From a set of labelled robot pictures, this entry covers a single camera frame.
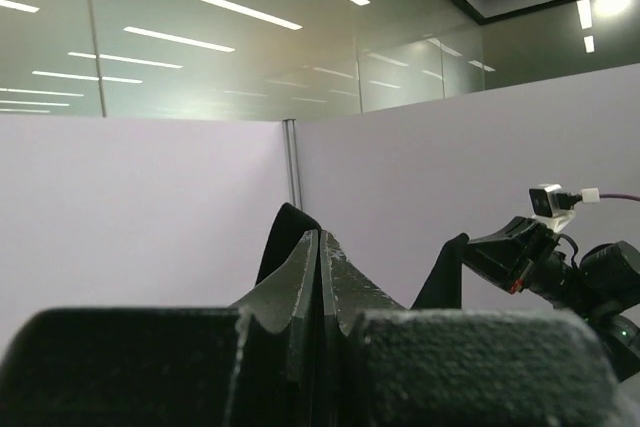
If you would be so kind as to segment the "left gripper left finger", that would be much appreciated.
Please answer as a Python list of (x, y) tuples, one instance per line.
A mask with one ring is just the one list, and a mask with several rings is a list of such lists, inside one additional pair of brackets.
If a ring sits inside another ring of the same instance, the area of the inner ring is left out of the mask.
[(318, 235), (226, 308), (56, 308), (1, 363), (5, 426), (294, 426)]

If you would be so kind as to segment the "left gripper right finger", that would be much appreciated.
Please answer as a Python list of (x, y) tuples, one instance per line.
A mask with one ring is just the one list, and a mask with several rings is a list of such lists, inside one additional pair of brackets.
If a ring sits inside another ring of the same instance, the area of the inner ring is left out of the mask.
[(330, 426), (635, 426), (639, 403), (596, 335), (561, 312), (464, 311), (447, 241), (407, 309), (323, 232), (320, 282)]

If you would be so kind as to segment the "black t-shirt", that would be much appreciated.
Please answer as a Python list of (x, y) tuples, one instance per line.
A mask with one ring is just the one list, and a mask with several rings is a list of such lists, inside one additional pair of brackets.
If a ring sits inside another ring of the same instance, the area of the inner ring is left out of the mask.
[[(274, 273), (289, 257), (303, 234), (321, 230), (311, 216), (290, 203), (278, 210), (269, 232), (255, 285)], [(447, 241), (411, 309), (461, 309), (463, 254), (469, 236), (461, 233)]]

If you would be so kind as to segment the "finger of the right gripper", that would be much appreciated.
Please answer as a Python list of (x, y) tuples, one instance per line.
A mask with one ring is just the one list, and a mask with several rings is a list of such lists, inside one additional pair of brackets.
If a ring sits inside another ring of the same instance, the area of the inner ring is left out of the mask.
[(462, 263), (508, 293), (519, 293), (556, 247), (556, 234), (533, 218), (514, 217), (499, 231), (470, 240)]

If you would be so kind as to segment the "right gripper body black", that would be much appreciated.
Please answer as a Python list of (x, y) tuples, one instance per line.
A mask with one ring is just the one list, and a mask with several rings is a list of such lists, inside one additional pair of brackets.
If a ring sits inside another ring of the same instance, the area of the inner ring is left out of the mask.
[(639, 305), (639, 250), (626, 241), (601, 244), (580, 262), (554, 251), (533, 267), (524, 287), (598, 325)]

